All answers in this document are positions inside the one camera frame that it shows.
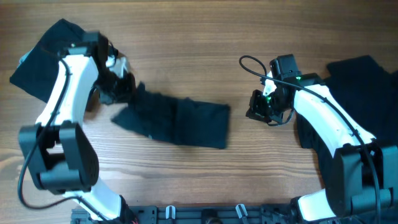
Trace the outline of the dark green t-shirt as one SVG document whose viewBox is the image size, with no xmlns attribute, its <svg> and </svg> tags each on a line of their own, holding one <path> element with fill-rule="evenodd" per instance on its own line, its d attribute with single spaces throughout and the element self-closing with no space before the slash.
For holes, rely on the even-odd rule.
<svg viewBox="0 0 398 224">
<path fill-rule="evenodd" d="M 229 105 L 152 93 L 140 83 L 136 96 L 111 121 L 156 141 L 224 149 L 230 111 Z"/>
</svg>

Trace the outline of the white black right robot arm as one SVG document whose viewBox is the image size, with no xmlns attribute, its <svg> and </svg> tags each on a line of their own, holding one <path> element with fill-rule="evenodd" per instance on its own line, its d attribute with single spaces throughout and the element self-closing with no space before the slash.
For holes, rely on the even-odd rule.
<svg viewBox="0 0 398 224">
<path fill-rule="evenodd" d="M 315 74 L 283 79 L 261 76 L 246 116 L 269 126 L 297 115 L 303 148 L 313 149 L 323 168 L 324 189 L 292 200 L 290 223 L 373 218 L 397 207 L 397 146 L 362 128 L 332 97 Z"/>
</svg>

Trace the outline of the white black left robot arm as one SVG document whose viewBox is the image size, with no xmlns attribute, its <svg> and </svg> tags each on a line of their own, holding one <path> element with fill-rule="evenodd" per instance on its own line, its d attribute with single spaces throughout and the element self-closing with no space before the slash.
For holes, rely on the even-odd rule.
<svg viewBox="0 0 398 224">
<path fill-rule="evenodd" d="M 58 75 L 45 109 L 19 131 L 19 201 L 44 210 L 73 200 L 98 223 L 138 223 L 125 199 L 99 177 L 98 156 L 81 128 L 93 90 L 106 105 L 131 99 L 134 81 L 126 61 L 108 42 L 71 44 L 56 58 Z"/>
</svg>

